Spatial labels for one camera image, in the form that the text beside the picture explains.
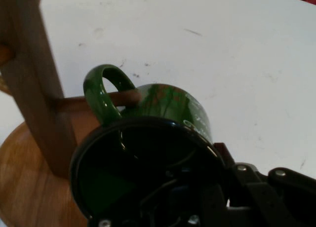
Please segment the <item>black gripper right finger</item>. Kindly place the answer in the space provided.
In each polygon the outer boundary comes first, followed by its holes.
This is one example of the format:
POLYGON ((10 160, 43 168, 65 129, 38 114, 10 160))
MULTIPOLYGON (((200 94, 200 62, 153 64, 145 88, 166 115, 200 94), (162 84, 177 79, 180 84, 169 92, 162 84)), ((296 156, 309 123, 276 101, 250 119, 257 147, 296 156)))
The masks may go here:
POLYGON ((228 169, 229 207, 214 206, 215 227, 314 227, 316 181, 288 168, 261 174, 236 163, 224 143, 215 143, 228 169))

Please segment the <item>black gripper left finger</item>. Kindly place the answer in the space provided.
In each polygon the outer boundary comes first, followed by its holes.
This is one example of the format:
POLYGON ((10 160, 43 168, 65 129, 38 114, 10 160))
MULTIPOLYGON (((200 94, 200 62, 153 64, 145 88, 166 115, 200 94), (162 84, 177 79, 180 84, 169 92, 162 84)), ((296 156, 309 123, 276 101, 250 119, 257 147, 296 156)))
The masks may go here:
POLYGON ((224 226, 226 203, 217 183, 170 180, 145 192, 135 190, 88 219, 89 227, 224 226))

